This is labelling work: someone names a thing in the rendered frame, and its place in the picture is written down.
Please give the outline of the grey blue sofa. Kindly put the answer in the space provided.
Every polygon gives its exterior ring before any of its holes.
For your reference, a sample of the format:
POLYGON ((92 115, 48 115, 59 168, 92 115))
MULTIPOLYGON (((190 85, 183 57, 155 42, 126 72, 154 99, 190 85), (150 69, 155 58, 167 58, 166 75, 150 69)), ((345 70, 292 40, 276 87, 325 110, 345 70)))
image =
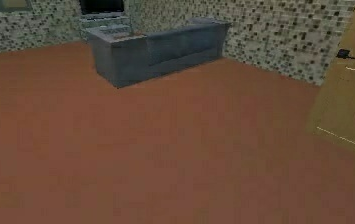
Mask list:
POLYGON ((127 25, 86 30, 97 73, 116 88, 222 57, 231 24, 192 18, 186 26, 137 34, 127 25))

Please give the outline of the pale grey television stand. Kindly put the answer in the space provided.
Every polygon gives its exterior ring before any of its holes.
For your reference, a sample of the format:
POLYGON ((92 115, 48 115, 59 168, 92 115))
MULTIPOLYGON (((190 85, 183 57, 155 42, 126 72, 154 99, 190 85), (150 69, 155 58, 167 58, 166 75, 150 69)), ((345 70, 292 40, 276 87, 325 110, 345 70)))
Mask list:
POLYGON ((89 28, 107 28, 114 32, 131 32, 130 18, 123 15, 114 14, 86 14, 79 19, 80 37, 87 40, 87 30, 89 28))

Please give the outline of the black television set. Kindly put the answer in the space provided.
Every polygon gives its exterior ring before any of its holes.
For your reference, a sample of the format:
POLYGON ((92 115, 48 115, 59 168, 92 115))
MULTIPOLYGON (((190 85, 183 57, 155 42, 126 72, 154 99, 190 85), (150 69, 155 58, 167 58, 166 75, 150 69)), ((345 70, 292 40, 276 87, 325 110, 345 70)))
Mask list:
POLYGON ((123 0, 79 0, 83 14, 123 12, 123 0))

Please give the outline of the tan wooden room door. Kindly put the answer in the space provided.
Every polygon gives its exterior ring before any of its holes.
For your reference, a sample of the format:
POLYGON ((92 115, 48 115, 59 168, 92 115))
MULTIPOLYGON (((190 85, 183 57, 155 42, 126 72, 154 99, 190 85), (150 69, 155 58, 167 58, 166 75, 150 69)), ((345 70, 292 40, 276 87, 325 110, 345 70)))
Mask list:
MULTIPOLYGON (((339 43, 355 57, 355 10, 339 43)), ((315 99, 307 130, 355 150, 355 60, 333 59, 315 99)))

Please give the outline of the framed wall picture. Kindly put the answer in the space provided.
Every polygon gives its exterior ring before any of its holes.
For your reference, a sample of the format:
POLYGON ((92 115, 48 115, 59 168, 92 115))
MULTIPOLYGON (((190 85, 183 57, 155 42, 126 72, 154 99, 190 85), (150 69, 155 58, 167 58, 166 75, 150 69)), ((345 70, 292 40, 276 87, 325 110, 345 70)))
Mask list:
POLYGON ((0 12, 31 10, 30 0, 0 0, 0 12))

